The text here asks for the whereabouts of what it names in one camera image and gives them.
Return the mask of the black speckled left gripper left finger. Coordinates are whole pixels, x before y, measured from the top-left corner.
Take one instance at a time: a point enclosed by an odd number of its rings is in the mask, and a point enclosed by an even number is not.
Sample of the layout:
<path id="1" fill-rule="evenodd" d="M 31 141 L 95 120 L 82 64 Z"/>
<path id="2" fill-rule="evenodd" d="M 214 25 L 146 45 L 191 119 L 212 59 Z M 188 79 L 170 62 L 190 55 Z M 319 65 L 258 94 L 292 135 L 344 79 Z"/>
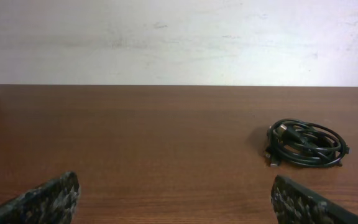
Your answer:
<path id="1" fill-rule="evenodd" d="M 71 223 L 79 197 L 78 177 L 68 171 L 0 204 L 0 223 Z"/>

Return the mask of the black speckled left gripper right finger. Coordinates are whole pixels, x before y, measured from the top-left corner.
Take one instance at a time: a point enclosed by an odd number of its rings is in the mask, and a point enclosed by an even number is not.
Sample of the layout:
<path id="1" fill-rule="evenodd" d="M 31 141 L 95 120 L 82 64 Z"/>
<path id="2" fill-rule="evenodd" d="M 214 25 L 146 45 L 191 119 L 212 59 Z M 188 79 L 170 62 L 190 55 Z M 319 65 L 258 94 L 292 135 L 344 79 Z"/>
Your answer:
<path id="1" fill-rule="evenodd" d="M 282 175 L 275 177 L 270 200 L 279 223 L 358 224 L 358 215 Z"/>

